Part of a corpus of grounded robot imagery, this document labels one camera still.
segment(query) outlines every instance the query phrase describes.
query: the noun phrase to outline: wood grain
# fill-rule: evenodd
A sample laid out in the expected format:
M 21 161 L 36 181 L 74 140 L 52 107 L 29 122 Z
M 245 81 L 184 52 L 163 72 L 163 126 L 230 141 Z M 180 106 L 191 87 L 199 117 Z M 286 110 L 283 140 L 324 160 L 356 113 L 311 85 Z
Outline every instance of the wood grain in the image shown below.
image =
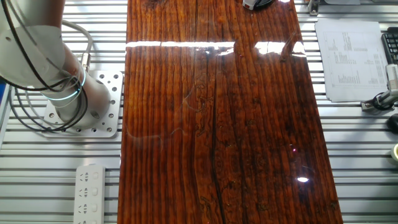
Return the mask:
M 293 1 L 129 0 L 118 223 L 343 223 Z

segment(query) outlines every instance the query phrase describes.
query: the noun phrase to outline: perforated metal plate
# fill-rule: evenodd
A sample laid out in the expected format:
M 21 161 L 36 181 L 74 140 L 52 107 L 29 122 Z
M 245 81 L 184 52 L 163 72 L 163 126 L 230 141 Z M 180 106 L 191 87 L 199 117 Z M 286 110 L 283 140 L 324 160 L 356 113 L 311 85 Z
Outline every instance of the perforated metal plate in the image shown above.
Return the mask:
M 109 90 L 111 101 L 108 112 L 89 128 L 79 126 L 72 127 L 65 132 L 43 133 L 48 138 L 112 138 L 118 133 L 118 114 L 120 109 L 120 98 L 123 86 L 123 74 L 113 71 L 90 71 L 90 75 L 99 80 Z M 51 123 L 62 124 L 63 121 L 57 115 L 55 107 L 51 102 L 47 103 L 44 119 Z

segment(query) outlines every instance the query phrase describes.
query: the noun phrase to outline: wooden board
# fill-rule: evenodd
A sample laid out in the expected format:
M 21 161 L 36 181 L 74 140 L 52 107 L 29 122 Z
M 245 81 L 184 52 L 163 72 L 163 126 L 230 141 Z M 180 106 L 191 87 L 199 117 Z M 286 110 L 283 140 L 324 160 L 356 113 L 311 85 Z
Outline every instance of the wooden board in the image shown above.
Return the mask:
M 128 8 L 118 223 L 343 223 L 293 1 Z

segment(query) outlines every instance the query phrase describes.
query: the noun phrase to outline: metal bracket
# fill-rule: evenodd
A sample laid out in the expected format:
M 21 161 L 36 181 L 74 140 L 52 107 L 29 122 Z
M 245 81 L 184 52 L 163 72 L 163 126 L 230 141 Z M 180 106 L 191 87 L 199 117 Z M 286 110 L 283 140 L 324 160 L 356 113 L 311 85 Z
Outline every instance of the metal bracket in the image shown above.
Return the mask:
M 308 4 L 308 11 L 310 13 L 310 16 L 318 15 L 319 2 L 320 2 L 320 0 L 310 0 L 310 2 Z
M 363 112 L 366 112 L 367 114 L 372 114 L 372 115 L 383 115 L 383 114 L 386 114 L 386 113 L 389 113 L 389 112 L 395 110 L 395 107 L 392 106 L 388 110 L 380 111 L 380 110 L 376 109 L 375 107 L 373 107 L 372 101 L 373 100 L 368 100 L 368 101 L 362 101 L 361 102 L 361 108 L 362 108 Z
M 74 127 L 65 132 L 43 133 L 48 138 L 113 138 L 118 133 L 118 120 L 121 93 L 123 87 L 123 74 L 112 71 L 91 71 L 90 75 L 101 81 L 109 90 L 111 102 L 106 115 L 99 119 L 91 128 L 81 129 Z M 47 103 L 44 119 L 52 123 L 63 123 L 58 117 L 55 107 L 50 102 Z

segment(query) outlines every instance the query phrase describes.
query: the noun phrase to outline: power strip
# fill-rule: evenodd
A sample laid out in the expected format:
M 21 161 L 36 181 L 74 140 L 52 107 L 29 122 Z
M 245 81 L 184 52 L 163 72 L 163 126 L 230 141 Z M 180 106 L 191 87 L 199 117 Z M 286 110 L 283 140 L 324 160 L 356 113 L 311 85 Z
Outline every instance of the power strip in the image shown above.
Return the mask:
M 73 224 L 103 224 L 105 167 L 80 166 L 76 170 Z

